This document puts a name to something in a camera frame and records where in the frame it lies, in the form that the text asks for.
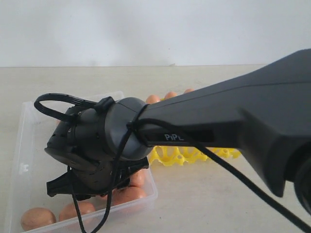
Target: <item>beige table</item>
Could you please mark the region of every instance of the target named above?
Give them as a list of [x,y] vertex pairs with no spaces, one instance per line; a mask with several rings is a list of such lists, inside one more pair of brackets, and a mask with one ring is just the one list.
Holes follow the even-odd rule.
[[[47,92],[81,97],[122,90],[125,96],[141,99],[149,94],[163,97],[171,90],[181,94],[187,88],[201,88],[259,67],[0,68],[0,232],[22,102]],[[267,191],[243,158],[230,162]],[[102,232],[300,232],[213,162],[173,167],[155,164],[152,171],[159,190],[154,210],[108,222]],[[280,202],[311,224],[291,184]]]

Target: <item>robotic arm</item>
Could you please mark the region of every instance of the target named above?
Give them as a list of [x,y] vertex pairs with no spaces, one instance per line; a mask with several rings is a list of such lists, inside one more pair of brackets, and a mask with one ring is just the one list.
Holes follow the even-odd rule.
[[[74,106],[62,114],[43,106],[43,100]],[[205,147],[240,150],[274,195],[282,197],[285,182],[294,182],[300,203],[311,214],[311,49],[151,105],[137,98],[95,103],[46,94],[35,107],[61,120],[45,151],[72,168],[47,183],[51,197],[71,194],[68,175],[78,200],[106,195],[121,139],[138,117],[168,122]],[[148,167],[146,156],[155,145],[191,146],[156,125],[136,128],[121,155],[115,188],[128,186],[130,175]]]

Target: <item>egg tray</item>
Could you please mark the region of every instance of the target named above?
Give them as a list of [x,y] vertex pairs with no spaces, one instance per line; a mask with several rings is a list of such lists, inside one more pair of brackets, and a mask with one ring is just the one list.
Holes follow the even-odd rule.
[[[241,153],[232,148],[207,148],[219,157],[223,158],[238,158]],[[164,166],[172,166],[174,164],[184,165],[195,163],[197,160],[206,161],[210,159],[208,156],[193,147],[167,147],[155,146],[148,156],[149,164],[158,160]]]

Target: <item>white wall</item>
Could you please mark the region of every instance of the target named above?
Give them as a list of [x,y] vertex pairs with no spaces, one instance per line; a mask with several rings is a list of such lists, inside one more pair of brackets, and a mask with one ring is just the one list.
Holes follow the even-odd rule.
[[304,48],[310,0],[0,1],[0,67],[262,64]]

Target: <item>plastic tray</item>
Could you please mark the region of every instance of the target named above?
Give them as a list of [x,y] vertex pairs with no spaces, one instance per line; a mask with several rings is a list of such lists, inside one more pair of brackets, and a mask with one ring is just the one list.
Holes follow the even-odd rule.
[[[86,99],[99,101],[112,96],[115,100],[123,98],[122,92],[97,95]],[[65,112],[71,106],[62,102],[51,102],[49,107]],[[54,118],[43,115],[34,108],[33,102],[25,102],[19,123],[16,152],[13,160],[12,180],[5,233],[24,232],[20,226],[20,218],[25,211],[33,207],[46,207],[55,214],[56,218],[61,209],[72,203],[70,195],[56,195],[51,198],[46,194],[46,182],[57,178],[67,171],[67,167],[45,153],[46,143],[56,127]],[[143,187],[147,197],[113,206],[108,221],[128,214],[138,213],[153,208],[157,198],[157,189],[149,169],[145,169],[146,182]],[[100,222],[104,215],[105,203],[98,198],[89,200],[96,208],[96,212],[83,216],[86,231],[90,232]],[[80,232],[78,219],[72,218],[57,222],[50,226],[38,228],[27,233],[76,233]]]

